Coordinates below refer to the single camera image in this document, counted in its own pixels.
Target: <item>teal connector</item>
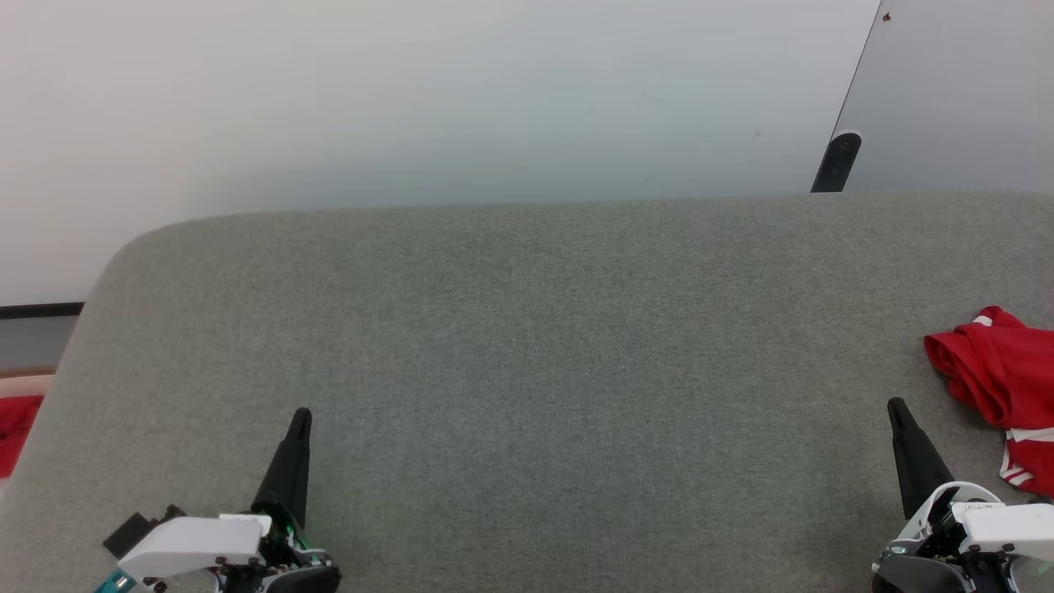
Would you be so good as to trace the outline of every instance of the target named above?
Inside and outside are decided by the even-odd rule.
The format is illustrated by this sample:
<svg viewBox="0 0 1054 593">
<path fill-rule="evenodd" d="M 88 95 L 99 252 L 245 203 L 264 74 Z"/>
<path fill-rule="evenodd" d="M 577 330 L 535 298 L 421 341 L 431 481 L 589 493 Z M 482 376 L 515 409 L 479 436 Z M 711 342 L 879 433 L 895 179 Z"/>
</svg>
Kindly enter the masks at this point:
<svg viewBox="0 0 1054 593">
<path fill-rule="evenodd" d="M 114 571 L 110 578 L 102 581 L 95 593 L 128 593 L 135 587 L 135 579 L 118 569 Z"/>
</svg>

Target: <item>fabric texture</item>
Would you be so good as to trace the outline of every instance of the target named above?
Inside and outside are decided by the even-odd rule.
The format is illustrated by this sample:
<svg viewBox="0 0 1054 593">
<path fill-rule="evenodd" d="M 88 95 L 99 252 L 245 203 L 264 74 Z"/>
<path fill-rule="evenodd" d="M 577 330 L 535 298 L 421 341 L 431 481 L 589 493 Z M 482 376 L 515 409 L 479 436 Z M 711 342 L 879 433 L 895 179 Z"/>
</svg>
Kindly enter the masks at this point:
<svg viewBox="0 0 1054 593">
<path fill-rule="evenodd" d="M 1051 253 L 1054 198 L 1018 193 L 161 229 L 87 301 L 0 501 L 0 582 L 92 590 L 132 513 L 246 510 L 302 406 L 341 591 L 866 591 L 904 523 L 889 398 L 956 478 L 1026 499 L 921 338 L 989 303 L 1054 328 Z"/>
<path fill-rule="evenodd" d="M 952 397 L 1007 432 L 999 477 L 1054 496 L 1054 332 L 990 307 L 924 343 Z"/>
</svg>

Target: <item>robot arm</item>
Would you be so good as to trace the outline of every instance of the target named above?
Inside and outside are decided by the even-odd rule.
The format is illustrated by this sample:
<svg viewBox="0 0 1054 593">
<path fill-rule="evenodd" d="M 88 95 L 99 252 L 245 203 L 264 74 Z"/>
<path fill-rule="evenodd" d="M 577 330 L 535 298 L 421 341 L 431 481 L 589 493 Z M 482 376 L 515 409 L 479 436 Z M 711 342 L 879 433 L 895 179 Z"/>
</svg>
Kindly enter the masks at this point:
<svg viewBox="0 0 1054 593">
<path fill-rule="evenodd" d="M 1008 507 L 955 481 L 903 400 L 889 412 L 907 525 L 872 565 L 873 591 L 1016 593 L 1015 560 L 1054 560 L 1054 506 Z"/>
<path fill-rule="evenodd" d="M 125 593 L 137 584 L 164 593 L 162 580 L 206 571 L 217 593 L 333 593 L 340 571 L 301 533 L 308 492 L 311 413 L 300 409 L 278 446 L 249 513 L 188 517 L 170 506 L 160 519 L 136 513 L 103 546 L 118 558 L 96 593 Z"/>
</svg>

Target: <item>gray upholstered cushion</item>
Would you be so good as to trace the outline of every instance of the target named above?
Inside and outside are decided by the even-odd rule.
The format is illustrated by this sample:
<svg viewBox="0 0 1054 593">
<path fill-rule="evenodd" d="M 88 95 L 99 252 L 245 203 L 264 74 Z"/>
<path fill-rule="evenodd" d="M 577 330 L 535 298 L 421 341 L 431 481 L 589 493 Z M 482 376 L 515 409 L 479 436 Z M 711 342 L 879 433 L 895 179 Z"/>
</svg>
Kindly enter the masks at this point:
<svg viewBox="0 0 1054 593">
<path fill-rule="evenodd" d="M 89 301 L 0 502 L 0 582 L 89 591 L 131 513 L 243 510 L 307 406 L 344 591 L 866 590 L 903 522 L 891 396 L 1022 499 L 922 336 L 989 304 L 1054 328 L 1052 253 L 1031 194 L 162 229 Z"/>
</svg>

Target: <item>white stripe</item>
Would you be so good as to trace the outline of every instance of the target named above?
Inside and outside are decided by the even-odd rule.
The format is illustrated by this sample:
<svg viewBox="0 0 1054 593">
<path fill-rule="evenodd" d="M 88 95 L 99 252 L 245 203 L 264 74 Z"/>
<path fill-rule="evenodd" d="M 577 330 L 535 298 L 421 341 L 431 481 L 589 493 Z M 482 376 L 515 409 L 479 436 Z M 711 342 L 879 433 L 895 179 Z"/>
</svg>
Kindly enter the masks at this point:
<svg viewBox="0 0 1054 593">
<path fill-rule="evenodd" d="M 1014 466 L 1014 468 L 1011 469 L 1011 470 L 1007 470 L 1006 472 L 1000 472 L 999 473 L 999 477 L 1002 478 L 1002 479 L 1004 479 L 1004 480 L 1009 480 L 1009 479 L 1013 478 L 1014 476 L 1016 476 L 1018 474 L 1021 474 L 1023 472 L 1024 472 L 1024 468 L 1021 468 L 1020 466 Z"/>
<path fill-rule="evenodd" d="M 1010 431 L 1007 431 L 1007 438 L 1008 439 L 1010 438 Z M 1002 444 L 1002 466 L 1000 466 L 1001 470 L 999 470 L 999 475 L 1002 476 L 1003 472 L 1007 472 L 1008 470 L 1010 470 L 1010 467 L 1011 467 L 1011 463 L 1010 463 L 1010 447 L 1008 447 L 1007 443 L 1003 443 Z"/>
<path fill-rule="evenodd" d="M 1035 476 L 1033 476 L 1032 474 L 1026 472 L 1026 473 L 1020 474 L 1020 475 L 1018 475 L 1018 476 L 1016 476 L 1014 478 L 1011 478 L 1011 479 L 1009 479 L 1007 481 L 1010 483 L 1010 486 L 1019 487 L 1019 486 L 1021 486 L 1021 482 L 1026 482 L 1028 480 L 1031 480 L 1032 478 L 1035 478 Z"/>
<path fill-rule="evenodd" d="M 1015 441 L 1041 441 L 1054 443 L 1054 429 L 1040 429 L 1038 431 L 1026 431 L 1023 429 L 1011 429 L 1007 438 Z"/>
</svg>

